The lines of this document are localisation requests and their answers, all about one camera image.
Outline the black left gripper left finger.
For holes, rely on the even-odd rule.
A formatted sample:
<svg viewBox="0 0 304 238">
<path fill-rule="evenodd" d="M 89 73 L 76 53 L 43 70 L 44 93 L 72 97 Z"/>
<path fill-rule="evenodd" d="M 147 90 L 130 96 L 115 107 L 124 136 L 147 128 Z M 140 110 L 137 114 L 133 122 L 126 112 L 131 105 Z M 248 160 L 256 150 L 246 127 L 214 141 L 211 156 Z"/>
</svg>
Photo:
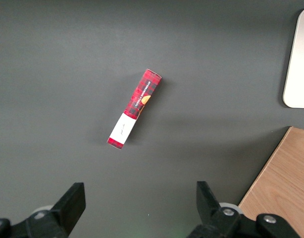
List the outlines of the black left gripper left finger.
<svg viewBox="0 0 304 238">
<path fill-rule="evenodd" d="M 68 238 L 85 208 L 84 184 L 76 182 L 55 205 L 36 209 L 22 222 L 0 218 L 0 238 Z"/>
</svg>

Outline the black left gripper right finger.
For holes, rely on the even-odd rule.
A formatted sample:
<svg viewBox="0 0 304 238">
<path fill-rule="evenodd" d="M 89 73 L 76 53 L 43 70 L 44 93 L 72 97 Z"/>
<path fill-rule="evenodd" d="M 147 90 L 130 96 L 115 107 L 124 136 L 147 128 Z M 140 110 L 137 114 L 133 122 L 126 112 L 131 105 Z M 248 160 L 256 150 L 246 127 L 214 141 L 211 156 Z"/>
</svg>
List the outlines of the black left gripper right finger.
<svg viewBox="0 0 304 238">
<path fill-rule="evenodd" d="M 236 205 L 219 203 L 205 181 L 197 182 L 197 210 L 201 224 L 189 238 L 298 238 L 299 234 L 282 217 L 259 214 L 256 220 L 246 217 Z"/>
</svg>

